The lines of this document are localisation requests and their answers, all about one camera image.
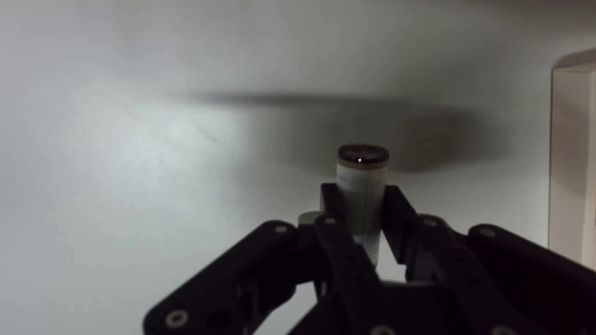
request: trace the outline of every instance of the white wall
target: white wall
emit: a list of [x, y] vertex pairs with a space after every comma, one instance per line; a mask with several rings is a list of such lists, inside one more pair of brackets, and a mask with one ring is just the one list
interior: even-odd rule
[[460, 230], [546, 241], [550, 70], [596, 46], [596, 5], [6, 0], [0, 46], [0, 333], [140, 333], [257, 223], [315, 208], [343, 141], [388, 145], [392, 182]]

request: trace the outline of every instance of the white cylindrical object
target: white cylindrical object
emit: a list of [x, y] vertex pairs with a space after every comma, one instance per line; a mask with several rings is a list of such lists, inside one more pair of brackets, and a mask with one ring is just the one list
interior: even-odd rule
[[338, 154], [338, 186], [347, 202], [347, 225], [377, 264], [390, 152], [384, 147], [356, 143], [343, 145]]

